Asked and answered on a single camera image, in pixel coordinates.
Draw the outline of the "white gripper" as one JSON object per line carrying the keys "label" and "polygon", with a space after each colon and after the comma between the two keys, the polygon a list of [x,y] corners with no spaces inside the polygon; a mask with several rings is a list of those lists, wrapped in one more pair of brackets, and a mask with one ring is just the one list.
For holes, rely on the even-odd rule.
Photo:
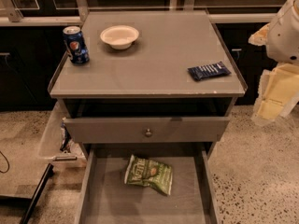
{"label": "white gripper", "polygon": [[263,70],[251,120],[265,126],[286,118],[299,102],[299,0],[287,0],[277,15],[249,37],[254,46],[265,46],[267,56],[277,62]]}

